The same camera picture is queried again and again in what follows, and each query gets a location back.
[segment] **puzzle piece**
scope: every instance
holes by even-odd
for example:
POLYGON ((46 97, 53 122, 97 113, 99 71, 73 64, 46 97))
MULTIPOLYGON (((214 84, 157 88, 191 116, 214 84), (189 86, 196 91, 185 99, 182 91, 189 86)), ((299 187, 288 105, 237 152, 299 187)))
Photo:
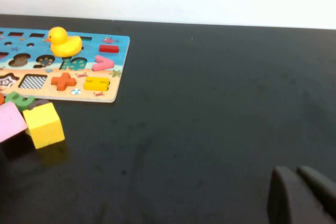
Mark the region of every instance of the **puzzle piece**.
POLYGON ((29 106, 28 106, 28 109, 29 110, 32 110, 33 108, 37 107, 37 106, 40 106, 40 105, 43 105, 43 104, 47 104, 49 103, 48 100, 45 100, 45 99, 41 99, 41 100, 37 100, 37 101, 34 101, 32 102, 29 106))
POLYGON ((119 52, 119 47, 118 46, 112 46, 112 45, 100 45, 99 46, 99 51, 100 52, 119 52))
POLYGON ((69 73, 63 73, 61 77, 53 77, 51 79, 51 85, 56 85, 58 91, 64 91, 67 86, 75 86, 75 78, 70 78, 69 73))
POLYGON ((26 110, 28 106, 34 101, 35 97, 29 96, 26 99, 24 96, 18 94, 15 91, 10 93, 5 99, 5 102, 14 102, 20 112, 26 110))
POLYGON ((32 110, 24 110, 26 133, 31 136, 35 148, 42 148, 65 139, 62 123, 53 103, 49 102, 32 110))
POLYGON ((85 90, 107 91, 110 80, 108 78, 86 77, 85 90))
POLYGON ((27 124, 14 102, 0 106, 0 143, 27 129, 27 124))
POLYGON ((5 98, 2 94, 0 94, 0 105, 5 103, 5 98))
POLYGON ((97 64, 94 64, 92 66, 93 71, 101 71, 109 68, 114 68, 113 60, 107 59, 101 55, 96 56, 96 62, 97 64))

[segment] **orange plus sign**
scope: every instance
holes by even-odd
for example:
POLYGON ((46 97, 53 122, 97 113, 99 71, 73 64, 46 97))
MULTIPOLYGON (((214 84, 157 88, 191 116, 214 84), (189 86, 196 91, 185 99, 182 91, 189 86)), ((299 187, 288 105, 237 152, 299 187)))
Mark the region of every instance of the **orange plus sign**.
POLYGON ((75 86, 75 78, 70 78, 69 73, 63 73, 61 77, 52 77, 51 85, 56 85, 58 91, 64 91, 67 86, 75 86))

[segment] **rubber duck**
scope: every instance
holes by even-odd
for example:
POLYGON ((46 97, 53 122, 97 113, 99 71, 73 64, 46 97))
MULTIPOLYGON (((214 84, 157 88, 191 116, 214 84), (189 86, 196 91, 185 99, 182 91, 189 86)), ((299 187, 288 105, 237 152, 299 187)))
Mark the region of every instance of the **rubber duck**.
POLYGON ((51 42, 50 49, 57 57, 71 57, 82 49, 82 39, 79 36, 68 36, 62 27, 54 27, 49 31, 46 41, 51 42))

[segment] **black tabletop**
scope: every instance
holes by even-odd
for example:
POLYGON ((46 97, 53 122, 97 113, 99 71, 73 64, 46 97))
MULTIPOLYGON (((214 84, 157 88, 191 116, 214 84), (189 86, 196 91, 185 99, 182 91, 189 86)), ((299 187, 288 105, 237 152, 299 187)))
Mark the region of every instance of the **black tabletop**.
POLYGON ((336 31, 0 15, 54 26, 130 36, 119 92, 1 145, 0 223, 267 223, 275 166, 336 180, 336 31))

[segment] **black object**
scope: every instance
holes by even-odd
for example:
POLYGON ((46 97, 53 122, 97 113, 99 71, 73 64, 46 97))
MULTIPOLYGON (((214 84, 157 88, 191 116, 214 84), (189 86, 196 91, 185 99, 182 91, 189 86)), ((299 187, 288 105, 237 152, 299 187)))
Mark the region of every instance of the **black object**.
POLYGON ((336 184, 310 167, 297 173, 286 167, 272 172, 268 195, 270 224, 335 224, 336 184))

